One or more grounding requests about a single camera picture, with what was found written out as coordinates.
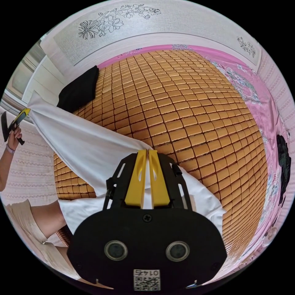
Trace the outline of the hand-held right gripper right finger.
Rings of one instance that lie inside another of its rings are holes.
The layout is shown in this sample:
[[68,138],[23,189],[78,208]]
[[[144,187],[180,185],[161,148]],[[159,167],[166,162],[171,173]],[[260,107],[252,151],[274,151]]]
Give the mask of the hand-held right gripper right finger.
[[152,207],[168,206],[170,198],[157,151],[149,150],[148,157]]

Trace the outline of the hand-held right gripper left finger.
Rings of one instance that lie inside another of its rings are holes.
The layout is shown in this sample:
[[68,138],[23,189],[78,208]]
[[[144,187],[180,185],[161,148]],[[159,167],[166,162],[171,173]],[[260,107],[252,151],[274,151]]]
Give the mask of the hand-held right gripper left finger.
[[125,204],[127,206],[142,207],[144,204],[146,163],[147,150],[139,150],[125,197]]

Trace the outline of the person's left hand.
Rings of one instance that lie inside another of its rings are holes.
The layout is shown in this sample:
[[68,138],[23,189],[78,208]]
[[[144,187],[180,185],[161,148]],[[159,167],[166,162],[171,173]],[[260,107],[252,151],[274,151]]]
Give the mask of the person's left hand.
[[14,130],[12,130],[9,134],[8,141],[6,144],[6,149],[9,151],[9,153],[14,154],[16,148],[19,144],[19,139],[22,139],[22,133],[21,133],[20,127],[15,127]]

